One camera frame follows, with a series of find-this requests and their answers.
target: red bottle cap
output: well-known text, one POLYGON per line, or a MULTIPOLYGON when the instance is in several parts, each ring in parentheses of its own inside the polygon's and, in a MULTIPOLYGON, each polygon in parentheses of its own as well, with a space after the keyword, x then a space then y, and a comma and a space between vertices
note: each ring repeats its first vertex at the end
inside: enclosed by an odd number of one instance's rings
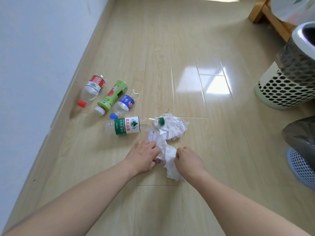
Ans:
POLYGON ((85 108, 86 106, 86 102, 84 102, 83 100, 80 100, 77 104, 82 108, 85 108))

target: white trash can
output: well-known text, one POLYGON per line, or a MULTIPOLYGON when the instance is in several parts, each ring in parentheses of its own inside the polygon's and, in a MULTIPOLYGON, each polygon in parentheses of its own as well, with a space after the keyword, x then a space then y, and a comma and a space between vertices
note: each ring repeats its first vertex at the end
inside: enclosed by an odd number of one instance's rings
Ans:
POLYGON ((315 22, 293 31, 254 90, 263 103, 278 110, 315 98, 315 22))

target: white tissue paper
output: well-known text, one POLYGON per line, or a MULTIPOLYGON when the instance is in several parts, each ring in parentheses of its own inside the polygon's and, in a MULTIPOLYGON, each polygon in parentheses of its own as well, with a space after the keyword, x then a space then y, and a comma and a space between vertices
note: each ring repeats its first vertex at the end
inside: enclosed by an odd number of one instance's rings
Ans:
POLYGON ((176 149, 167 144, 166 140, 175 140, 181 138, 184 132, 187 130, 188 122, 181 118, 174 117, 172 114, 163 114, 165 124, 163 126, 158 125, 158 120, 155 122, 155 129, 151 129, 148 135, 149 141, 155 141, 157 146, 160 147, 161 152, 156 157, 165 163, 167 169, 167 177, 178 180, 184 180, 175 167, 176 149))

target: forearm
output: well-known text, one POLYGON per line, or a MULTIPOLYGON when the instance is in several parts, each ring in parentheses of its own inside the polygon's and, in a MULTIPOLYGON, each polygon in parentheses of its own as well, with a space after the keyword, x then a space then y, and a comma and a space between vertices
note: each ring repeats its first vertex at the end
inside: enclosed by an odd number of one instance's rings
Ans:
POLYGON ((67 190, 4 235, 85 235, 134 176, 122 161, 67 190))
POLYGON ((283 217, 221 184, 205 171, 187 181, 199 191, 227 236, 309 236, 283 217))

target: white bottle cap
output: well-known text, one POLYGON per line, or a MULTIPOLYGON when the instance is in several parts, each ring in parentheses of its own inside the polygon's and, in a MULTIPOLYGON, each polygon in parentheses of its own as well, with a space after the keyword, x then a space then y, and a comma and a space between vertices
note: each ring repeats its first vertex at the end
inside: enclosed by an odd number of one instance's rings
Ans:
POLYGON ((103 108, 101 108, 100 106, 97 106, 94 110, 95 113, 103 116, 105 114, 105 110, 103 108))

